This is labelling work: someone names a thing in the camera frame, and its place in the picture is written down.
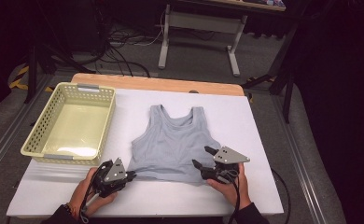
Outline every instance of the floor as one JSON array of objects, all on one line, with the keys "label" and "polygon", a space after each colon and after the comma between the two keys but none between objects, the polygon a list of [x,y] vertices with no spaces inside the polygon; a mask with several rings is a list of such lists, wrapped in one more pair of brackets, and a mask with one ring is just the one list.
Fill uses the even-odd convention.
[{"label": "floor", "polygon": [[[282,39],[275,37],[254,38],[252,35],[243,35],[236,50],[241,75],[234,77],[225,51],[226,46],[233,40],[232,35],[194,34],[204,37],[205,35],[213,36],[204,41],[196,38],[191,32],[175,32],[170,36],[167,64],[162,70],[157,67],[161,49],[160,41],[154,41],[147,46],[125,44],[118,50],[127,61],[142,64],[153,78],[244,84],[250,77],[266,74],[283,43]],[[90,57],[81,53],[75,55],[77,61]],[[109,56],[103,59],[112,60]],[[116,63],[97,61],[86,66],[97,71],[97,74],[129,74],[125,64],[120,64],[121,67],[119,67]],[[10,75],[10,80],[22,67],[24,64],[16,67]],[[132,65],[131,70],[135,76],[145,75],[138,66]],[[61,65],[53,75],[44,75],[39,71],[38,86],[54,87],[59,82],[70,81],[76,72],[68,66]],[[21,83],[24,82],[26,83],[26,77],[21,80]],[[274,180],[285,213],[269,216],[269,221],[286,223],[288,219],[288,223],[299,224],[345,223],[340,201],[318,155],[299,90],[294,89],[290,123],[285,124],[280,117],[283,95],[270,95],[268,92],[270,85],[271,82],[265,82],[252,90],[245,90],[245,95],[251,102],[252,112],[269,163],[282,177],[280,179],[275,175]],[[30,104],[24,104],[26,93],[26,90],[13,89],[0,104],[0,223],[39,222],[39,219],[12,217],[7,220],[6,217],[8,204],[30,161],[30,158],[22,156],[20,148],[32,128],[32,123],[35,122],[51,95],[51,92],[41,89]],[[290,217],[287,217],[288,210],[290,210]],[[140,219],[138,222],[149,223],[150,221]]]}]

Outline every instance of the gray carpet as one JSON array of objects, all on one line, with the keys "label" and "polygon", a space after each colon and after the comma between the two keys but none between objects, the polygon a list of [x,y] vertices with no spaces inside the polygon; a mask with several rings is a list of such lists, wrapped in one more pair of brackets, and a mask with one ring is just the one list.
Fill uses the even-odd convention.
[{"label": "gray carpet", "polygon": [[[157,67],[161,42],[155,42],[146,47],[125,45],[119,51],[127,61],[144,65],[154,77],[243,84],[247,78],[259,77],[267,72],[282,44],[282,40],[276,40],[273,37],[256,39],[251,35],[243,35],[236,51],[241,76],[233,77],[225,51],[225,47],[230,42],[232,42],[232,35],[215,34],[210,41],[202,41],[190,35],[175,33],[170,37],[167,64],[163,70]],[[76,56],[76,59],[89,57],[80,54]],[[90,69],[97,70],[98,73],[120,74],[120,69],[115,64],[97,62],[90,63],[87,66]],[[15,76],[17,70],[19,68],[16,68],[11,78]],[[123,73],[128,71],[125,65],[121,67],[121,70]],[[138,76],[143,75],[143,71],[139,67],[132,66],[132,70]],[[55,76],[41,75],[38,79],[44,78],[44,76],[52,76],[49,85],[56,86],[61,81],[71,80],[74,73],[71,68],[60,67]],[[315,223],[292,161],[285,124],[279,118],[274,103],[278,100],[282,101],[283,96],[271,96],[267,91],[269,86],[270,83],[260,84],[254,90],[247,91],[246,94],[252,92],[253,103],[251,103],[251,107],[270,165],[282,176],[287,184],[291,197],[291,215],[288,223]],[[25,94],[26,91],[24,90],[13,89],[12,93],[0,104],[0,140],[16,117],[16,113],[22,107]],[[20,125],[16,138],[7,148],[7,153],[0,161],[0,223],[6,223],[7,221],[8,204],[15,193],[13,187],[21,179],[30,160],[30,158],[20,154],[20,148],[31,131],[30,124],[38,118],[50,96],[49,92],[44,91],[39,94],[36,103]],[[345,223],[340,201],[317,152],[304,105],[297,88],[293,92],[290,124],[287,127],[292,131],[296,140],[296,145],[301,153],[307,173],[312,179],[312,184],[327,223]],[[278,178],[274,180],[286,212],[268,217],[268,219],[271,223],[284,223],[288,210],[287,193],[281,181]],[[19,219],[16,217],[10,220],[10,223],[13,224],[38,222],[37,219]]]}]

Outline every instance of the dark background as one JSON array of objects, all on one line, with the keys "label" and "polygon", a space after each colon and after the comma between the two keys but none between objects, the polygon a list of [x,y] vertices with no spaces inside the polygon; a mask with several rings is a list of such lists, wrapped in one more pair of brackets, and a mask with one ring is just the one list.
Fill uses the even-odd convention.
[{"label": "dark background", "polygon": [[[53,23],[67,19],[52,11],[57,9],[56,2],[43,1],[45,13],[58,15],[50,18]],[[161,12],[159,6],[163,6],[149,5],[146,1],[147,7],[143,10],[131,3],[118,1],[117,5],[113,4],[111,8],[115,11],[130,11],[113,16],[153,31]],[[287,13],[302,14],[304,4],[285,3]],[[314,0],[305,14],[321,11],[324,3]],[[48,42],[66,54],[85,45],[74,41],[65,27],[54,26],[52,29],[55,30],[51,30],[35,4],[36,1],[31,0],[0,1],[0,102],[10,93],[7,84],[10,72],[16,65],[26,62],[34,35],[50,36]],[[91,10],[92,17],[97,18],[90,7],[81,10]],[[99,22],[86,23],[91,24],[86,31],[91,36],[86,50],[93,52],[100,38],[92,35],[92,31],[99,29]],[[255,16],[245,32],[282,37],[289,27],[282,20]],[[342,202],[346,220],[348,223],[364,223],[364,0],[336,1],[319,24],[303,25],[289,49],[285,64],[296,66],[295,83],[301,91],[317,148]]]}]

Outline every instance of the tank top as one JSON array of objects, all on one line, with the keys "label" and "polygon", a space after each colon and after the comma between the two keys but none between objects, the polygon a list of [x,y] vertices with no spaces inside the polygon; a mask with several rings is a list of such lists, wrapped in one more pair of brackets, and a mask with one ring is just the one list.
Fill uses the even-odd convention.
[{"label": "tank top", "polygon": [[171,118],[164,106],[150,107],[145,132],[133,140],[129,170],[138,176],[190,183],[202,183],[200,171],[191,160],[214,167],[213,156],[204,147],[220,148],[207,128],[204,110],[193,107],[182,118]]}]

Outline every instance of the hand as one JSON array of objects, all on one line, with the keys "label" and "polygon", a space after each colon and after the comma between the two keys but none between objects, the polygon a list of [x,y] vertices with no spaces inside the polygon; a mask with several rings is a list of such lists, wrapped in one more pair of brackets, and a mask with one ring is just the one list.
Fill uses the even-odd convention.
[{"label": "hand", "polygon": [[[74,193],[72,194],[71,201],[69,201],[70,206],[72,207],[72,217],[76,220],[79,218],[79,209],[83,202],[84,196],[86,194],[86,190],[89,187],[89,184],[91,182],[91,178],[94,175],[94,173],[97,171],[96,167],[90,168],[89,172],[86,175],[86,178],[77,185],[77,188],[75,189]],[[112,203],[116,196],[118,195],[117,192],[110,194],[106,198],[98,197],[92,202],[86,211],[86,216],[90,217],[92,214],[94,214],[100,207],[107,205],[109,203]],[[92,198],[93,194],[90,194],[87,202]]]},{"label": "hand", "polygon": [[[248,195],[248,181],[246,180],[244,165],[242,163],[238,163],[238,169],[240,174],[238,174],[238,178],[240,180],[240,207],[239,210],[249,206],[251,204],[251,200]],[[216,182],[213,179],[207,179],[207,183],[217,191],[221,192],[223,196],[228,200],[231,205],[235,206],[237,202],[237,192],[235,191],[233,184],[221,184]]]}]

